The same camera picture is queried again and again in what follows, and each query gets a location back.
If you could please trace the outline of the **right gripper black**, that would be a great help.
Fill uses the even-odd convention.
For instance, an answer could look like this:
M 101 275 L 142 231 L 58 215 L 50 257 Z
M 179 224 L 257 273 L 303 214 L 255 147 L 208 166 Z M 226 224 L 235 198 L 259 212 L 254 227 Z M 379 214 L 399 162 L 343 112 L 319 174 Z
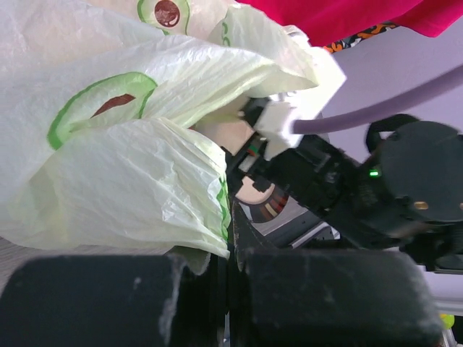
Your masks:
M 269 140 L 255 132 L 235 154 L 226 153 L 229 193 L 236 194 L 245 177 L 260 192 L 270 185 L 281 189 L 300 206 L 338 231 L 352 246 L 388 249 L 394 238 L 355 216 L 354 161 L 319 135 L 305 135 L 296 148 L 265 160 Z

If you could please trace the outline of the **green avocado plastic bag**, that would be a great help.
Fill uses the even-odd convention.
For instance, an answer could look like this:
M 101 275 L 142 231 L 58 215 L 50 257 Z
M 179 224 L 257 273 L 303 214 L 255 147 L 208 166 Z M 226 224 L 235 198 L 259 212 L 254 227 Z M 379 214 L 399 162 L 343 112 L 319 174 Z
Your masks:
M 1 237 L 228 258 L 223 150 L 195 132 L 248 98 L 313 119 L 346 77 L 293 27 L 197 1 L 163 31 L 84 1 L 1 3 Z

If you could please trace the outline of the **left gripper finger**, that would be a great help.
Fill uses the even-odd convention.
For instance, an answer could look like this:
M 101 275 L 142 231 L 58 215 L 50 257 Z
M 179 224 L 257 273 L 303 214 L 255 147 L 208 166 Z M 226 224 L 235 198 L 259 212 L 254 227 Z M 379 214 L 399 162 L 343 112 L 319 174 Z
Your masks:
M 238 202 L 231 204 L 229 237 L 232 268 L 236 271 L 272 271 L 277 248 L 247 219 Z

